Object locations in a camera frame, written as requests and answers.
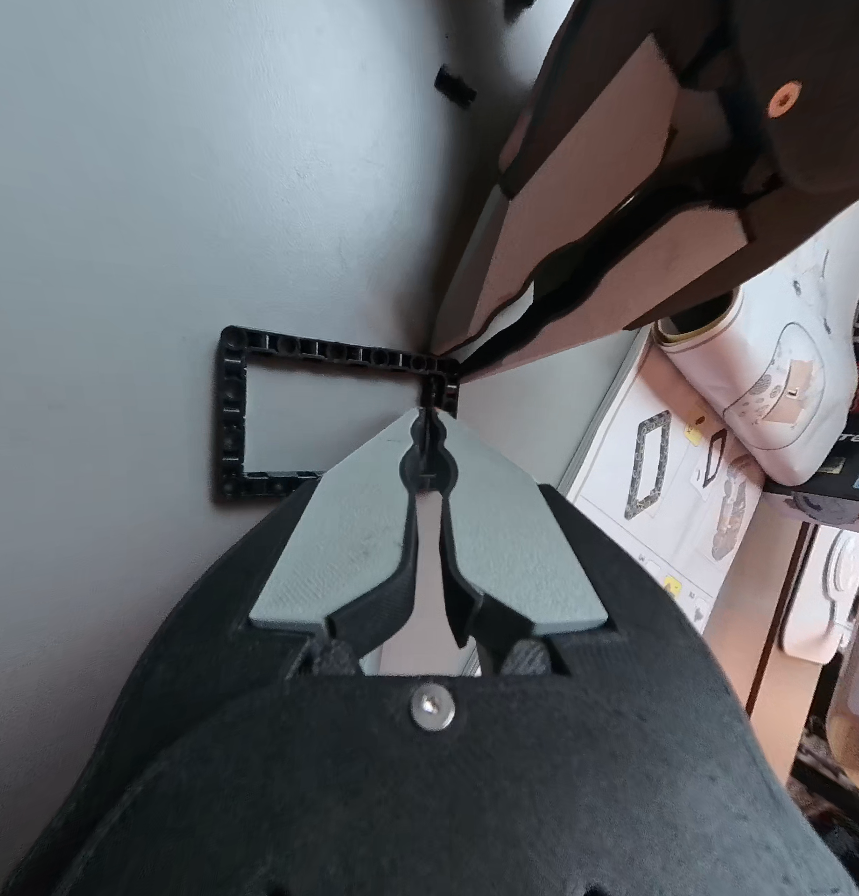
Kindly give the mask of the lego set box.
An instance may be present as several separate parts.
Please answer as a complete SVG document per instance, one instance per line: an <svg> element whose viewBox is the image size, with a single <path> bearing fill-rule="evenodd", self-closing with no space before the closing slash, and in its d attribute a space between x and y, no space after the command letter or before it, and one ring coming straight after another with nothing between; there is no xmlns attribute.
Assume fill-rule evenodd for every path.
<svg viewBox="0 0 859 896"><path fill-rule="evenodd" d="M852 284L859 286L859 274ZM835 405L843 411L843 426L813 477L796 487L769 484L767 492L770 499L783 501L791 514L859 533L859 291L837 287L829 297L827 319L854 362L852 395Z"/></svg>

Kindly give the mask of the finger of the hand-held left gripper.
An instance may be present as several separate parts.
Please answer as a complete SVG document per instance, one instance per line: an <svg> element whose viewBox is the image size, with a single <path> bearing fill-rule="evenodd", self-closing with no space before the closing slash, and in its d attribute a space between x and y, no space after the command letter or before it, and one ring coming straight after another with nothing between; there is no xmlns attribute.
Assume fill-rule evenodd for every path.
<svg viewBox="0 0 859 896"><path fill-rule="evenodd" d="M553 311L550 298L534 302L514 324L470 353L461 364L468 383L530 364L629 327L661 302L747 245L736 210L684 210L629 251L574 308L537 326L531 312Z"/></svg>
<svg viewBox="0 0 859 896"><path fill-rule="evenodd" d="M655 171L678 92L646 37L513 198L492 189L439 308L433 354L487 331L545 258L587 235Z"/></svg>

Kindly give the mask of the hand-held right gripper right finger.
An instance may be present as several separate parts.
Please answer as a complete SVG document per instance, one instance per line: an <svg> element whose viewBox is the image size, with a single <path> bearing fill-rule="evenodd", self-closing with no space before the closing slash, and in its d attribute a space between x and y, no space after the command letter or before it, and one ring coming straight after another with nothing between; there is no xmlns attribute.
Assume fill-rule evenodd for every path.
<svg viewBox="0 0 859 896"><path fill-rule="evenodd" d="M446 618L484 671L549 671L553 636L590 632L608 612L541 486L444 411L431 414L441 496Z"/></svg>

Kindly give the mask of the lego instruction booklet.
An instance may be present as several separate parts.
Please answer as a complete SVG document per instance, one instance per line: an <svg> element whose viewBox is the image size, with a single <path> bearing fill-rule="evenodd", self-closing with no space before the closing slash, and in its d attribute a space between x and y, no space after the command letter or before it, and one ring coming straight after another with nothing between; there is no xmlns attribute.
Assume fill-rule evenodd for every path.
<svg viewBox="0 0 859 896"><path fill-rule="evenodd" d="M564 490L702 633L766 484L827 460L856 390L859 223L643 331Z"/></svg>

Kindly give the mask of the black rectangular lego frame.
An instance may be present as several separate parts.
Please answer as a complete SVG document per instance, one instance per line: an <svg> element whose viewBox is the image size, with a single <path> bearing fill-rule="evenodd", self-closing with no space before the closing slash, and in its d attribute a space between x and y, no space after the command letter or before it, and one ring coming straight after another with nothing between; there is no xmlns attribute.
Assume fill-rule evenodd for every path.
<svg viewBox="0 0 859 896"><path fill-rule="evenodd" d="M412 376L421 384L417 407L458 416L460 364L454 359L270 330L225 327L216 344L212 377L211 499L216 503L288 497L324 469L246 471L247 365L266 358L327 370Z"/></svg>

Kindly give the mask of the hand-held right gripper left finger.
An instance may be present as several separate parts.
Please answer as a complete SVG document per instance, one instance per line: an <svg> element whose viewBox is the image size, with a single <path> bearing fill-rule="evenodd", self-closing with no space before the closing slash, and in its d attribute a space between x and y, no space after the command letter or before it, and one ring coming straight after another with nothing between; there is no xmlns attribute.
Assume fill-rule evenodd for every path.
<svg viewBox="0 0 859 896"><path fill-rule="evenodd" d="M256 628L342 642L357 661L403 628L425 424L425 412L406 412L319 480L249 612Z"/></svg>

